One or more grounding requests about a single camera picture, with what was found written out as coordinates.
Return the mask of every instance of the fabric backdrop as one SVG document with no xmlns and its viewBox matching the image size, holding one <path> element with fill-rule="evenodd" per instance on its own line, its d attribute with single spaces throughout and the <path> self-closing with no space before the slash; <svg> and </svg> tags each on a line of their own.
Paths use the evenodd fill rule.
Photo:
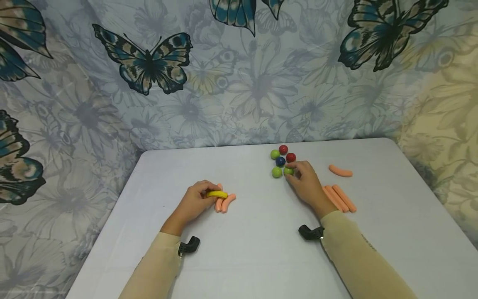
<svg viewBox="0 0 478 299">
<path fill-rule="evenodd" d="M 1 298 L 64 298 L 152 149 L 389 137 L 478 248 L 478 2 L 228 3 L 0 0 Z"/>
</svg>

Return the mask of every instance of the arm sleeve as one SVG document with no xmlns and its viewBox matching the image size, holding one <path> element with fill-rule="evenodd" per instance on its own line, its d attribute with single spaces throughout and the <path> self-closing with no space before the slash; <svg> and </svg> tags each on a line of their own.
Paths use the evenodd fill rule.
<svg viewBox="0 0 478 299">
<path fill-rule="evenodd" d="M 400 275 L 342 212 L 332 212 L 321 222 L 325 228 L 322 245 L 353 299 L 416 299 Z"/>
<path fill-rule="evenodd" d="M 176 277 L 181 258 L 180 237 L 159 233 L 133 271 L 119 299 L 164 299 Z"/>
</svg>

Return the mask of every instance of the sausage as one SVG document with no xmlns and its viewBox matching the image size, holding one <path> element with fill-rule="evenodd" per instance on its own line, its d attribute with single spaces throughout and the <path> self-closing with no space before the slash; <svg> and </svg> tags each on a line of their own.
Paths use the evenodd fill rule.
<svg viewBox="0 0 478 299">
<path fill-rule="evenodd" d="M 335 197 L 332 196 L 332 194 L 330 194 L 329 191 L 327 191 L 327 189 L 325 187 L 322 187 L 322 189 L 324 190 L 324 193 L 327 195 L 328 199 L 334 204 L 334 206 L 337 208 L 337 210 L 343 212 L 342 210 L 342 207 L 339 205 L 339 203 L 337 202 L 337 200 L 335 199 Z"/>
<path fill-rule="evenodd" d="M 330 164 L 329 170 L 341 177 L 351 177 L 353 173 L 350 170 L 340 169 L 337 166 Z"/>
<path fill-rule="evenodd" d="M 223 202 L 222 202 L 222 206 L 221 206 L 221 211 L 223 213 L 227 213 L 228 212 L 228 207 L 229 207 L 229 204 L 236 199 L 236 194 L 234 193 L 231 193 L 228 195 L 228 198 L 226 198 Z"/>
<path fill-rule="evenodd" d="M 221 188 L 221 191 L 222 191 L 222 184 L 219 183 L 217 186 L 218 186 L 219 188 Z M 220 198 L 220 197 L 217 198 L 217 200 L 216 200 L 216 206 L 214 207 L 214 209 L 216 210 L 216 213 L 221 212 L 222 201 L 223 201 L 222 198 Z"/>
<path fill-rule="evenodd" d="M 345 192 L 342 190 L 341 187 L 339 187 L 338 185 L 333 185 L 332 188 L 333 188 L 333 190 L 335 190 L 337 192 L 337 194 L 344 201 L 344 203 L 348 206 L 348 208 L 350 209 L 350 211 L 352 213 L 357 212 L 357 207 L 350 200 L 350 198 L 348 198 L 347 194 L 345 194 Z"/>
<path fill-rule="evenodd" d="M 327 185 L 327 186 L 325 186 L 325 189 L 330 193 L 330 195 L 332 195 L 336 199 L 337 203 L 342 208 L 342 212 L 348 212 L 349 211 L 348 206 L 343 202 L 343 200 L 340 198 L 340 196 L 337 194 L 337 192 L 335 192 L 335 190 L 332 189 L 331 186 Z"/>
</svg>

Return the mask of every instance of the hand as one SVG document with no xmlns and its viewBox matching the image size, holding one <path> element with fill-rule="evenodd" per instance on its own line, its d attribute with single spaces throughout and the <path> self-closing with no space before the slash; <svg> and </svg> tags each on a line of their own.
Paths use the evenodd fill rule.
<svg viewBox="0 0 478 299">
<path fill-rule="evenodd" d="M 208 190 L 220 191 L 221 188 L 207 180 L 197 182 L 189 187 L 176 210 L 169 216 L 160 231 L 180 236 L 189 222 L 196 219 L 216 202 L 217 197 L 206 197 Z"/>
<path fill-rule="evenodd" d="M 286 165 L 295 168 L 297 177 L 285 175 L 295 192 L 304 202 L 308 203 L 319 218 L 337 210 L 335 205 L 327 198 L 314 168 L 307 161 L 296 161 Z"/>
</svg>

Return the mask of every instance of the small ball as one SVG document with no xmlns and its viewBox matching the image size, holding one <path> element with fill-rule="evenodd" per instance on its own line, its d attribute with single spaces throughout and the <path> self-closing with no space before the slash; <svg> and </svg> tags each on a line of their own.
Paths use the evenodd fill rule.
<svg viewBox="0 0 478 299">
<path fill-rule="evenodd" d="M 287 167 L 284 167 L 284 175 L 293 175 L 294 174 L 294 169 L 293 168 L 287 168 Z"/>
<path fill-rule="evenodd" d="M 279 153 L 278 150 L 272 150 L 272 151 L 271 151 L 271 159 L 272 159 L 272 160 L 277 159 L 278 157 L 280 157 L 280 155 L 281 155 L 281 153 Z"/>
<path fill-rule="evenodd" d="M 277 159 L 275 159 L 275 164 L 279 167 L 284 166 L 284 164 L 285 164 L 284 157 L 278 157 Z"/>
<path fill-rule="evenodd" d="M 275 178 L 282 176 L 282 169 L 278 168 L 277 166 L 272 169 L 272 176 Z"/>
<path fill-rule="evenodd" d="M 289 150 L 289 148 L 284 144 L 279 146 L 279 153 L 281 153 L 281 155 L 285 155 L 288 150 Z"/>
<path fill-rule="evenodd" d="M 288 153 L 287 156 L 285 156 L 285 159 L 287 160 L 287 163 L 294 162 L 296 157 L 294 153 Z"/>
</svg>

